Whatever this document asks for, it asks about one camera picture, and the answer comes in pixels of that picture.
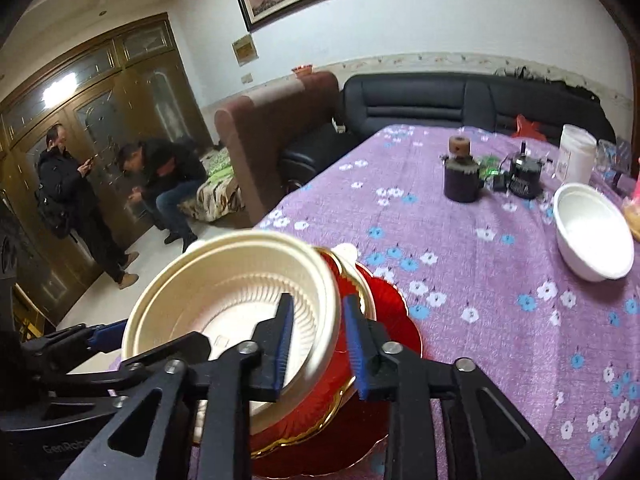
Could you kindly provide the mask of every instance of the purple floral tablecloth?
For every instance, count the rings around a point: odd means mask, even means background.
[[[439,156],[457,133],[390,126],[287,196],[260,227],[320,246],[355,244],[403,293],[430,358],[473,358],[576,479],[596,479],[638,416],[640,259],[616,282],[572,274],[556,245],[560,183],[549,174],[535,201],[484,190],[476,203],[450,202]],[[520,147],[475,128],[463,135],[474,156]],[[557,153],[527,145],[534,155]],[[592,184],[620,204],[595,175]],[[438,458],[442,468],[442,442]],[[378,446],[334,477],[378,479],[382,470]]]

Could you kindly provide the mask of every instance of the white plastic bowl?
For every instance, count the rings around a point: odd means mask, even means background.
[[[294,298],[289,362],[280,400],[251,404],[251,433],[259,433],[299,405],[334,353],[340,300],[329,267],[310,245],[279,233],[236,231],[174,260],[136,303],[122,358],[195,330],[209,337],[215,359],[273,317],[282,292]]]
[[[554,195],[560,254],[588,282],[617,280],[634,263],[634,241],[622,213],[602,193],[565,184]]]

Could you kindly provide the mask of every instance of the blue jeans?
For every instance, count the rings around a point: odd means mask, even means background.
[[[202,184],[204,180],[181,182],[173,189],[158,195],[155,204],[145,201],[145,207],[152,216],[159,216],[169,231],[183,239],[191,238],[194,236],[193,231],[187,223],[187,217],[178,206],[183,200],[195,196]]]

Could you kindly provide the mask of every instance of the metal screw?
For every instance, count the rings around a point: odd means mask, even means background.
[[[121,408],[122,406],[124,406],[124,402],[127,399],[129,399],[129,397],[127,397],[126,395],[121,395],[119,397],[116,397],[115,399],[113,399],[113,407]]]
[[[461,372],[473,372],[476,369],[476,363],[468,357],[463,357],[456,361],[456,368]]]
[[[258,351],[258,343],[255,341],[244,341],[238,345],[241,354],[254,354]]]
[[[184,363],[180,359],[171,359],[164,365],[164,371],[168,374],[178,374],[184,370]]]
[[[395,341],[387,341],[382,345],[382,351],[385,354],[399,354],[402,351],[402,345]]]

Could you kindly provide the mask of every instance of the floor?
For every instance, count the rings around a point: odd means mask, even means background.
[[[192,229],[201,240],[209,240],[229,232],[234,227],[236,226],[229,224],[226,226],[194,224]],[[146,286],[162,269],[182,253],[181,241],[168,246],[164,244],[167,233],[168,231],[160,232],[152,227],[130,247],[129,251],[140,253],[138,259],[127,269],[140,276],[135,284],[120,290],[106,274],[101,275],[66,314],[58,325],[58,329],[61,330],[78,323],[91,326],[127,319]],[[103,372],[119,354],[120,351],[98,354],[73,370],[72,373]]]

